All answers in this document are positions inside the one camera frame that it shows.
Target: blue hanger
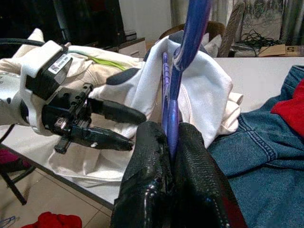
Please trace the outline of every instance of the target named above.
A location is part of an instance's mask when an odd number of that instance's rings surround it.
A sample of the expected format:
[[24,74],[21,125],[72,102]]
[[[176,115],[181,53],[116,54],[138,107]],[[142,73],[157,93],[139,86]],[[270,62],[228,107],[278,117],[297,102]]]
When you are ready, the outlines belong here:
[[167,54],[163,54],[162,127],[167,134],[171,162],[178,143],[179,108],[177,98],[182,72],[190,65],[205,33],[212,0],[189,0],[181,46],[174,52],[170,74]]

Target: sticker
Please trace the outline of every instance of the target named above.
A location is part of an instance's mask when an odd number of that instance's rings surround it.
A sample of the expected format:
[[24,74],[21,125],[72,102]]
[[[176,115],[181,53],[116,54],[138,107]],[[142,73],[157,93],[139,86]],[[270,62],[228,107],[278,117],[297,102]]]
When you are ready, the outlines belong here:
[[53,63],[53,65],[48,68],[49,72],[56,75],[70,59],[70,56],[63,54],[55,63]]

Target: floor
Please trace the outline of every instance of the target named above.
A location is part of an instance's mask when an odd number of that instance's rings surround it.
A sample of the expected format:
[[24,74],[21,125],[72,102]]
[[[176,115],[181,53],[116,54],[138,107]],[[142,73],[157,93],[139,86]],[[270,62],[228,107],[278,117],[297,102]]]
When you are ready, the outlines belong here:
[[24,206],[0,179],[0,221],[15,216],[16,220],[10,228],[32,224],[46,211],[77,215],[82,220],[83,228],[110,227],[111,210],[39,169],[35,169],[16,186],[28,201]]

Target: cable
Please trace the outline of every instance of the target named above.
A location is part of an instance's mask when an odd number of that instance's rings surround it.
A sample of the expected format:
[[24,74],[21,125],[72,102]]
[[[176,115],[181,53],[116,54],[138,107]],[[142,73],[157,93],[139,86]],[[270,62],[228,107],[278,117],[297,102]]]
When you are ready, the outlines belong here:
[[44,45],[43,42],[36,41],[36,40],[30,40],[30,39],[19,39],[19,38],[0,38],[0,45],[5,44],[27,44],[27,45],[33,45],[33,46],[39,46],[41,47]]
[[0,221],[0,228],[5,228],[7,225],[9,225],[8,227],[10,227],[11,225],[13,225],[16,221],[16,216],[12,216],[9,218],[6,218],[4,220]]
[[238,42],[240,44],[245,44],[253,49],[255,55],[257,57],[256,49],[260,49],[261,47],[270,47],[273,45],[280,44],[279,40],[274,40],[273,38],[265,38],[254,29],[250,30],[248,33],[244,33],[242,35],[241,41]]
[[1,137],[0,139],[0,144],[6,139],[6,137],[10,134],[11,130],[13,130],[14,128],[14,124],[12,124],[11,126],[9,126],[8,130],[5,132],[5,134]]

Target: blue denim fabric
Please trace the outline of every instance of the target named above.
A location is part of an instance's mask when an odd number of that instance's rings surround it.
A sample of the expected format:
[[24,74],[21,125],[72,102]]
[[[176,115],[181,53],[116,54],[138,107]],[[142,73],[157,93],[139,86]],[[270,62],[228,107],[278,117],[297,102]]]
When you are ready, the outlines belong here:
[[279,96],[242,113],[238,130],[208,148],[228,176],[250,228],[304,227],[304,140],[270,110],[292,98],[304,78],[293,66]]

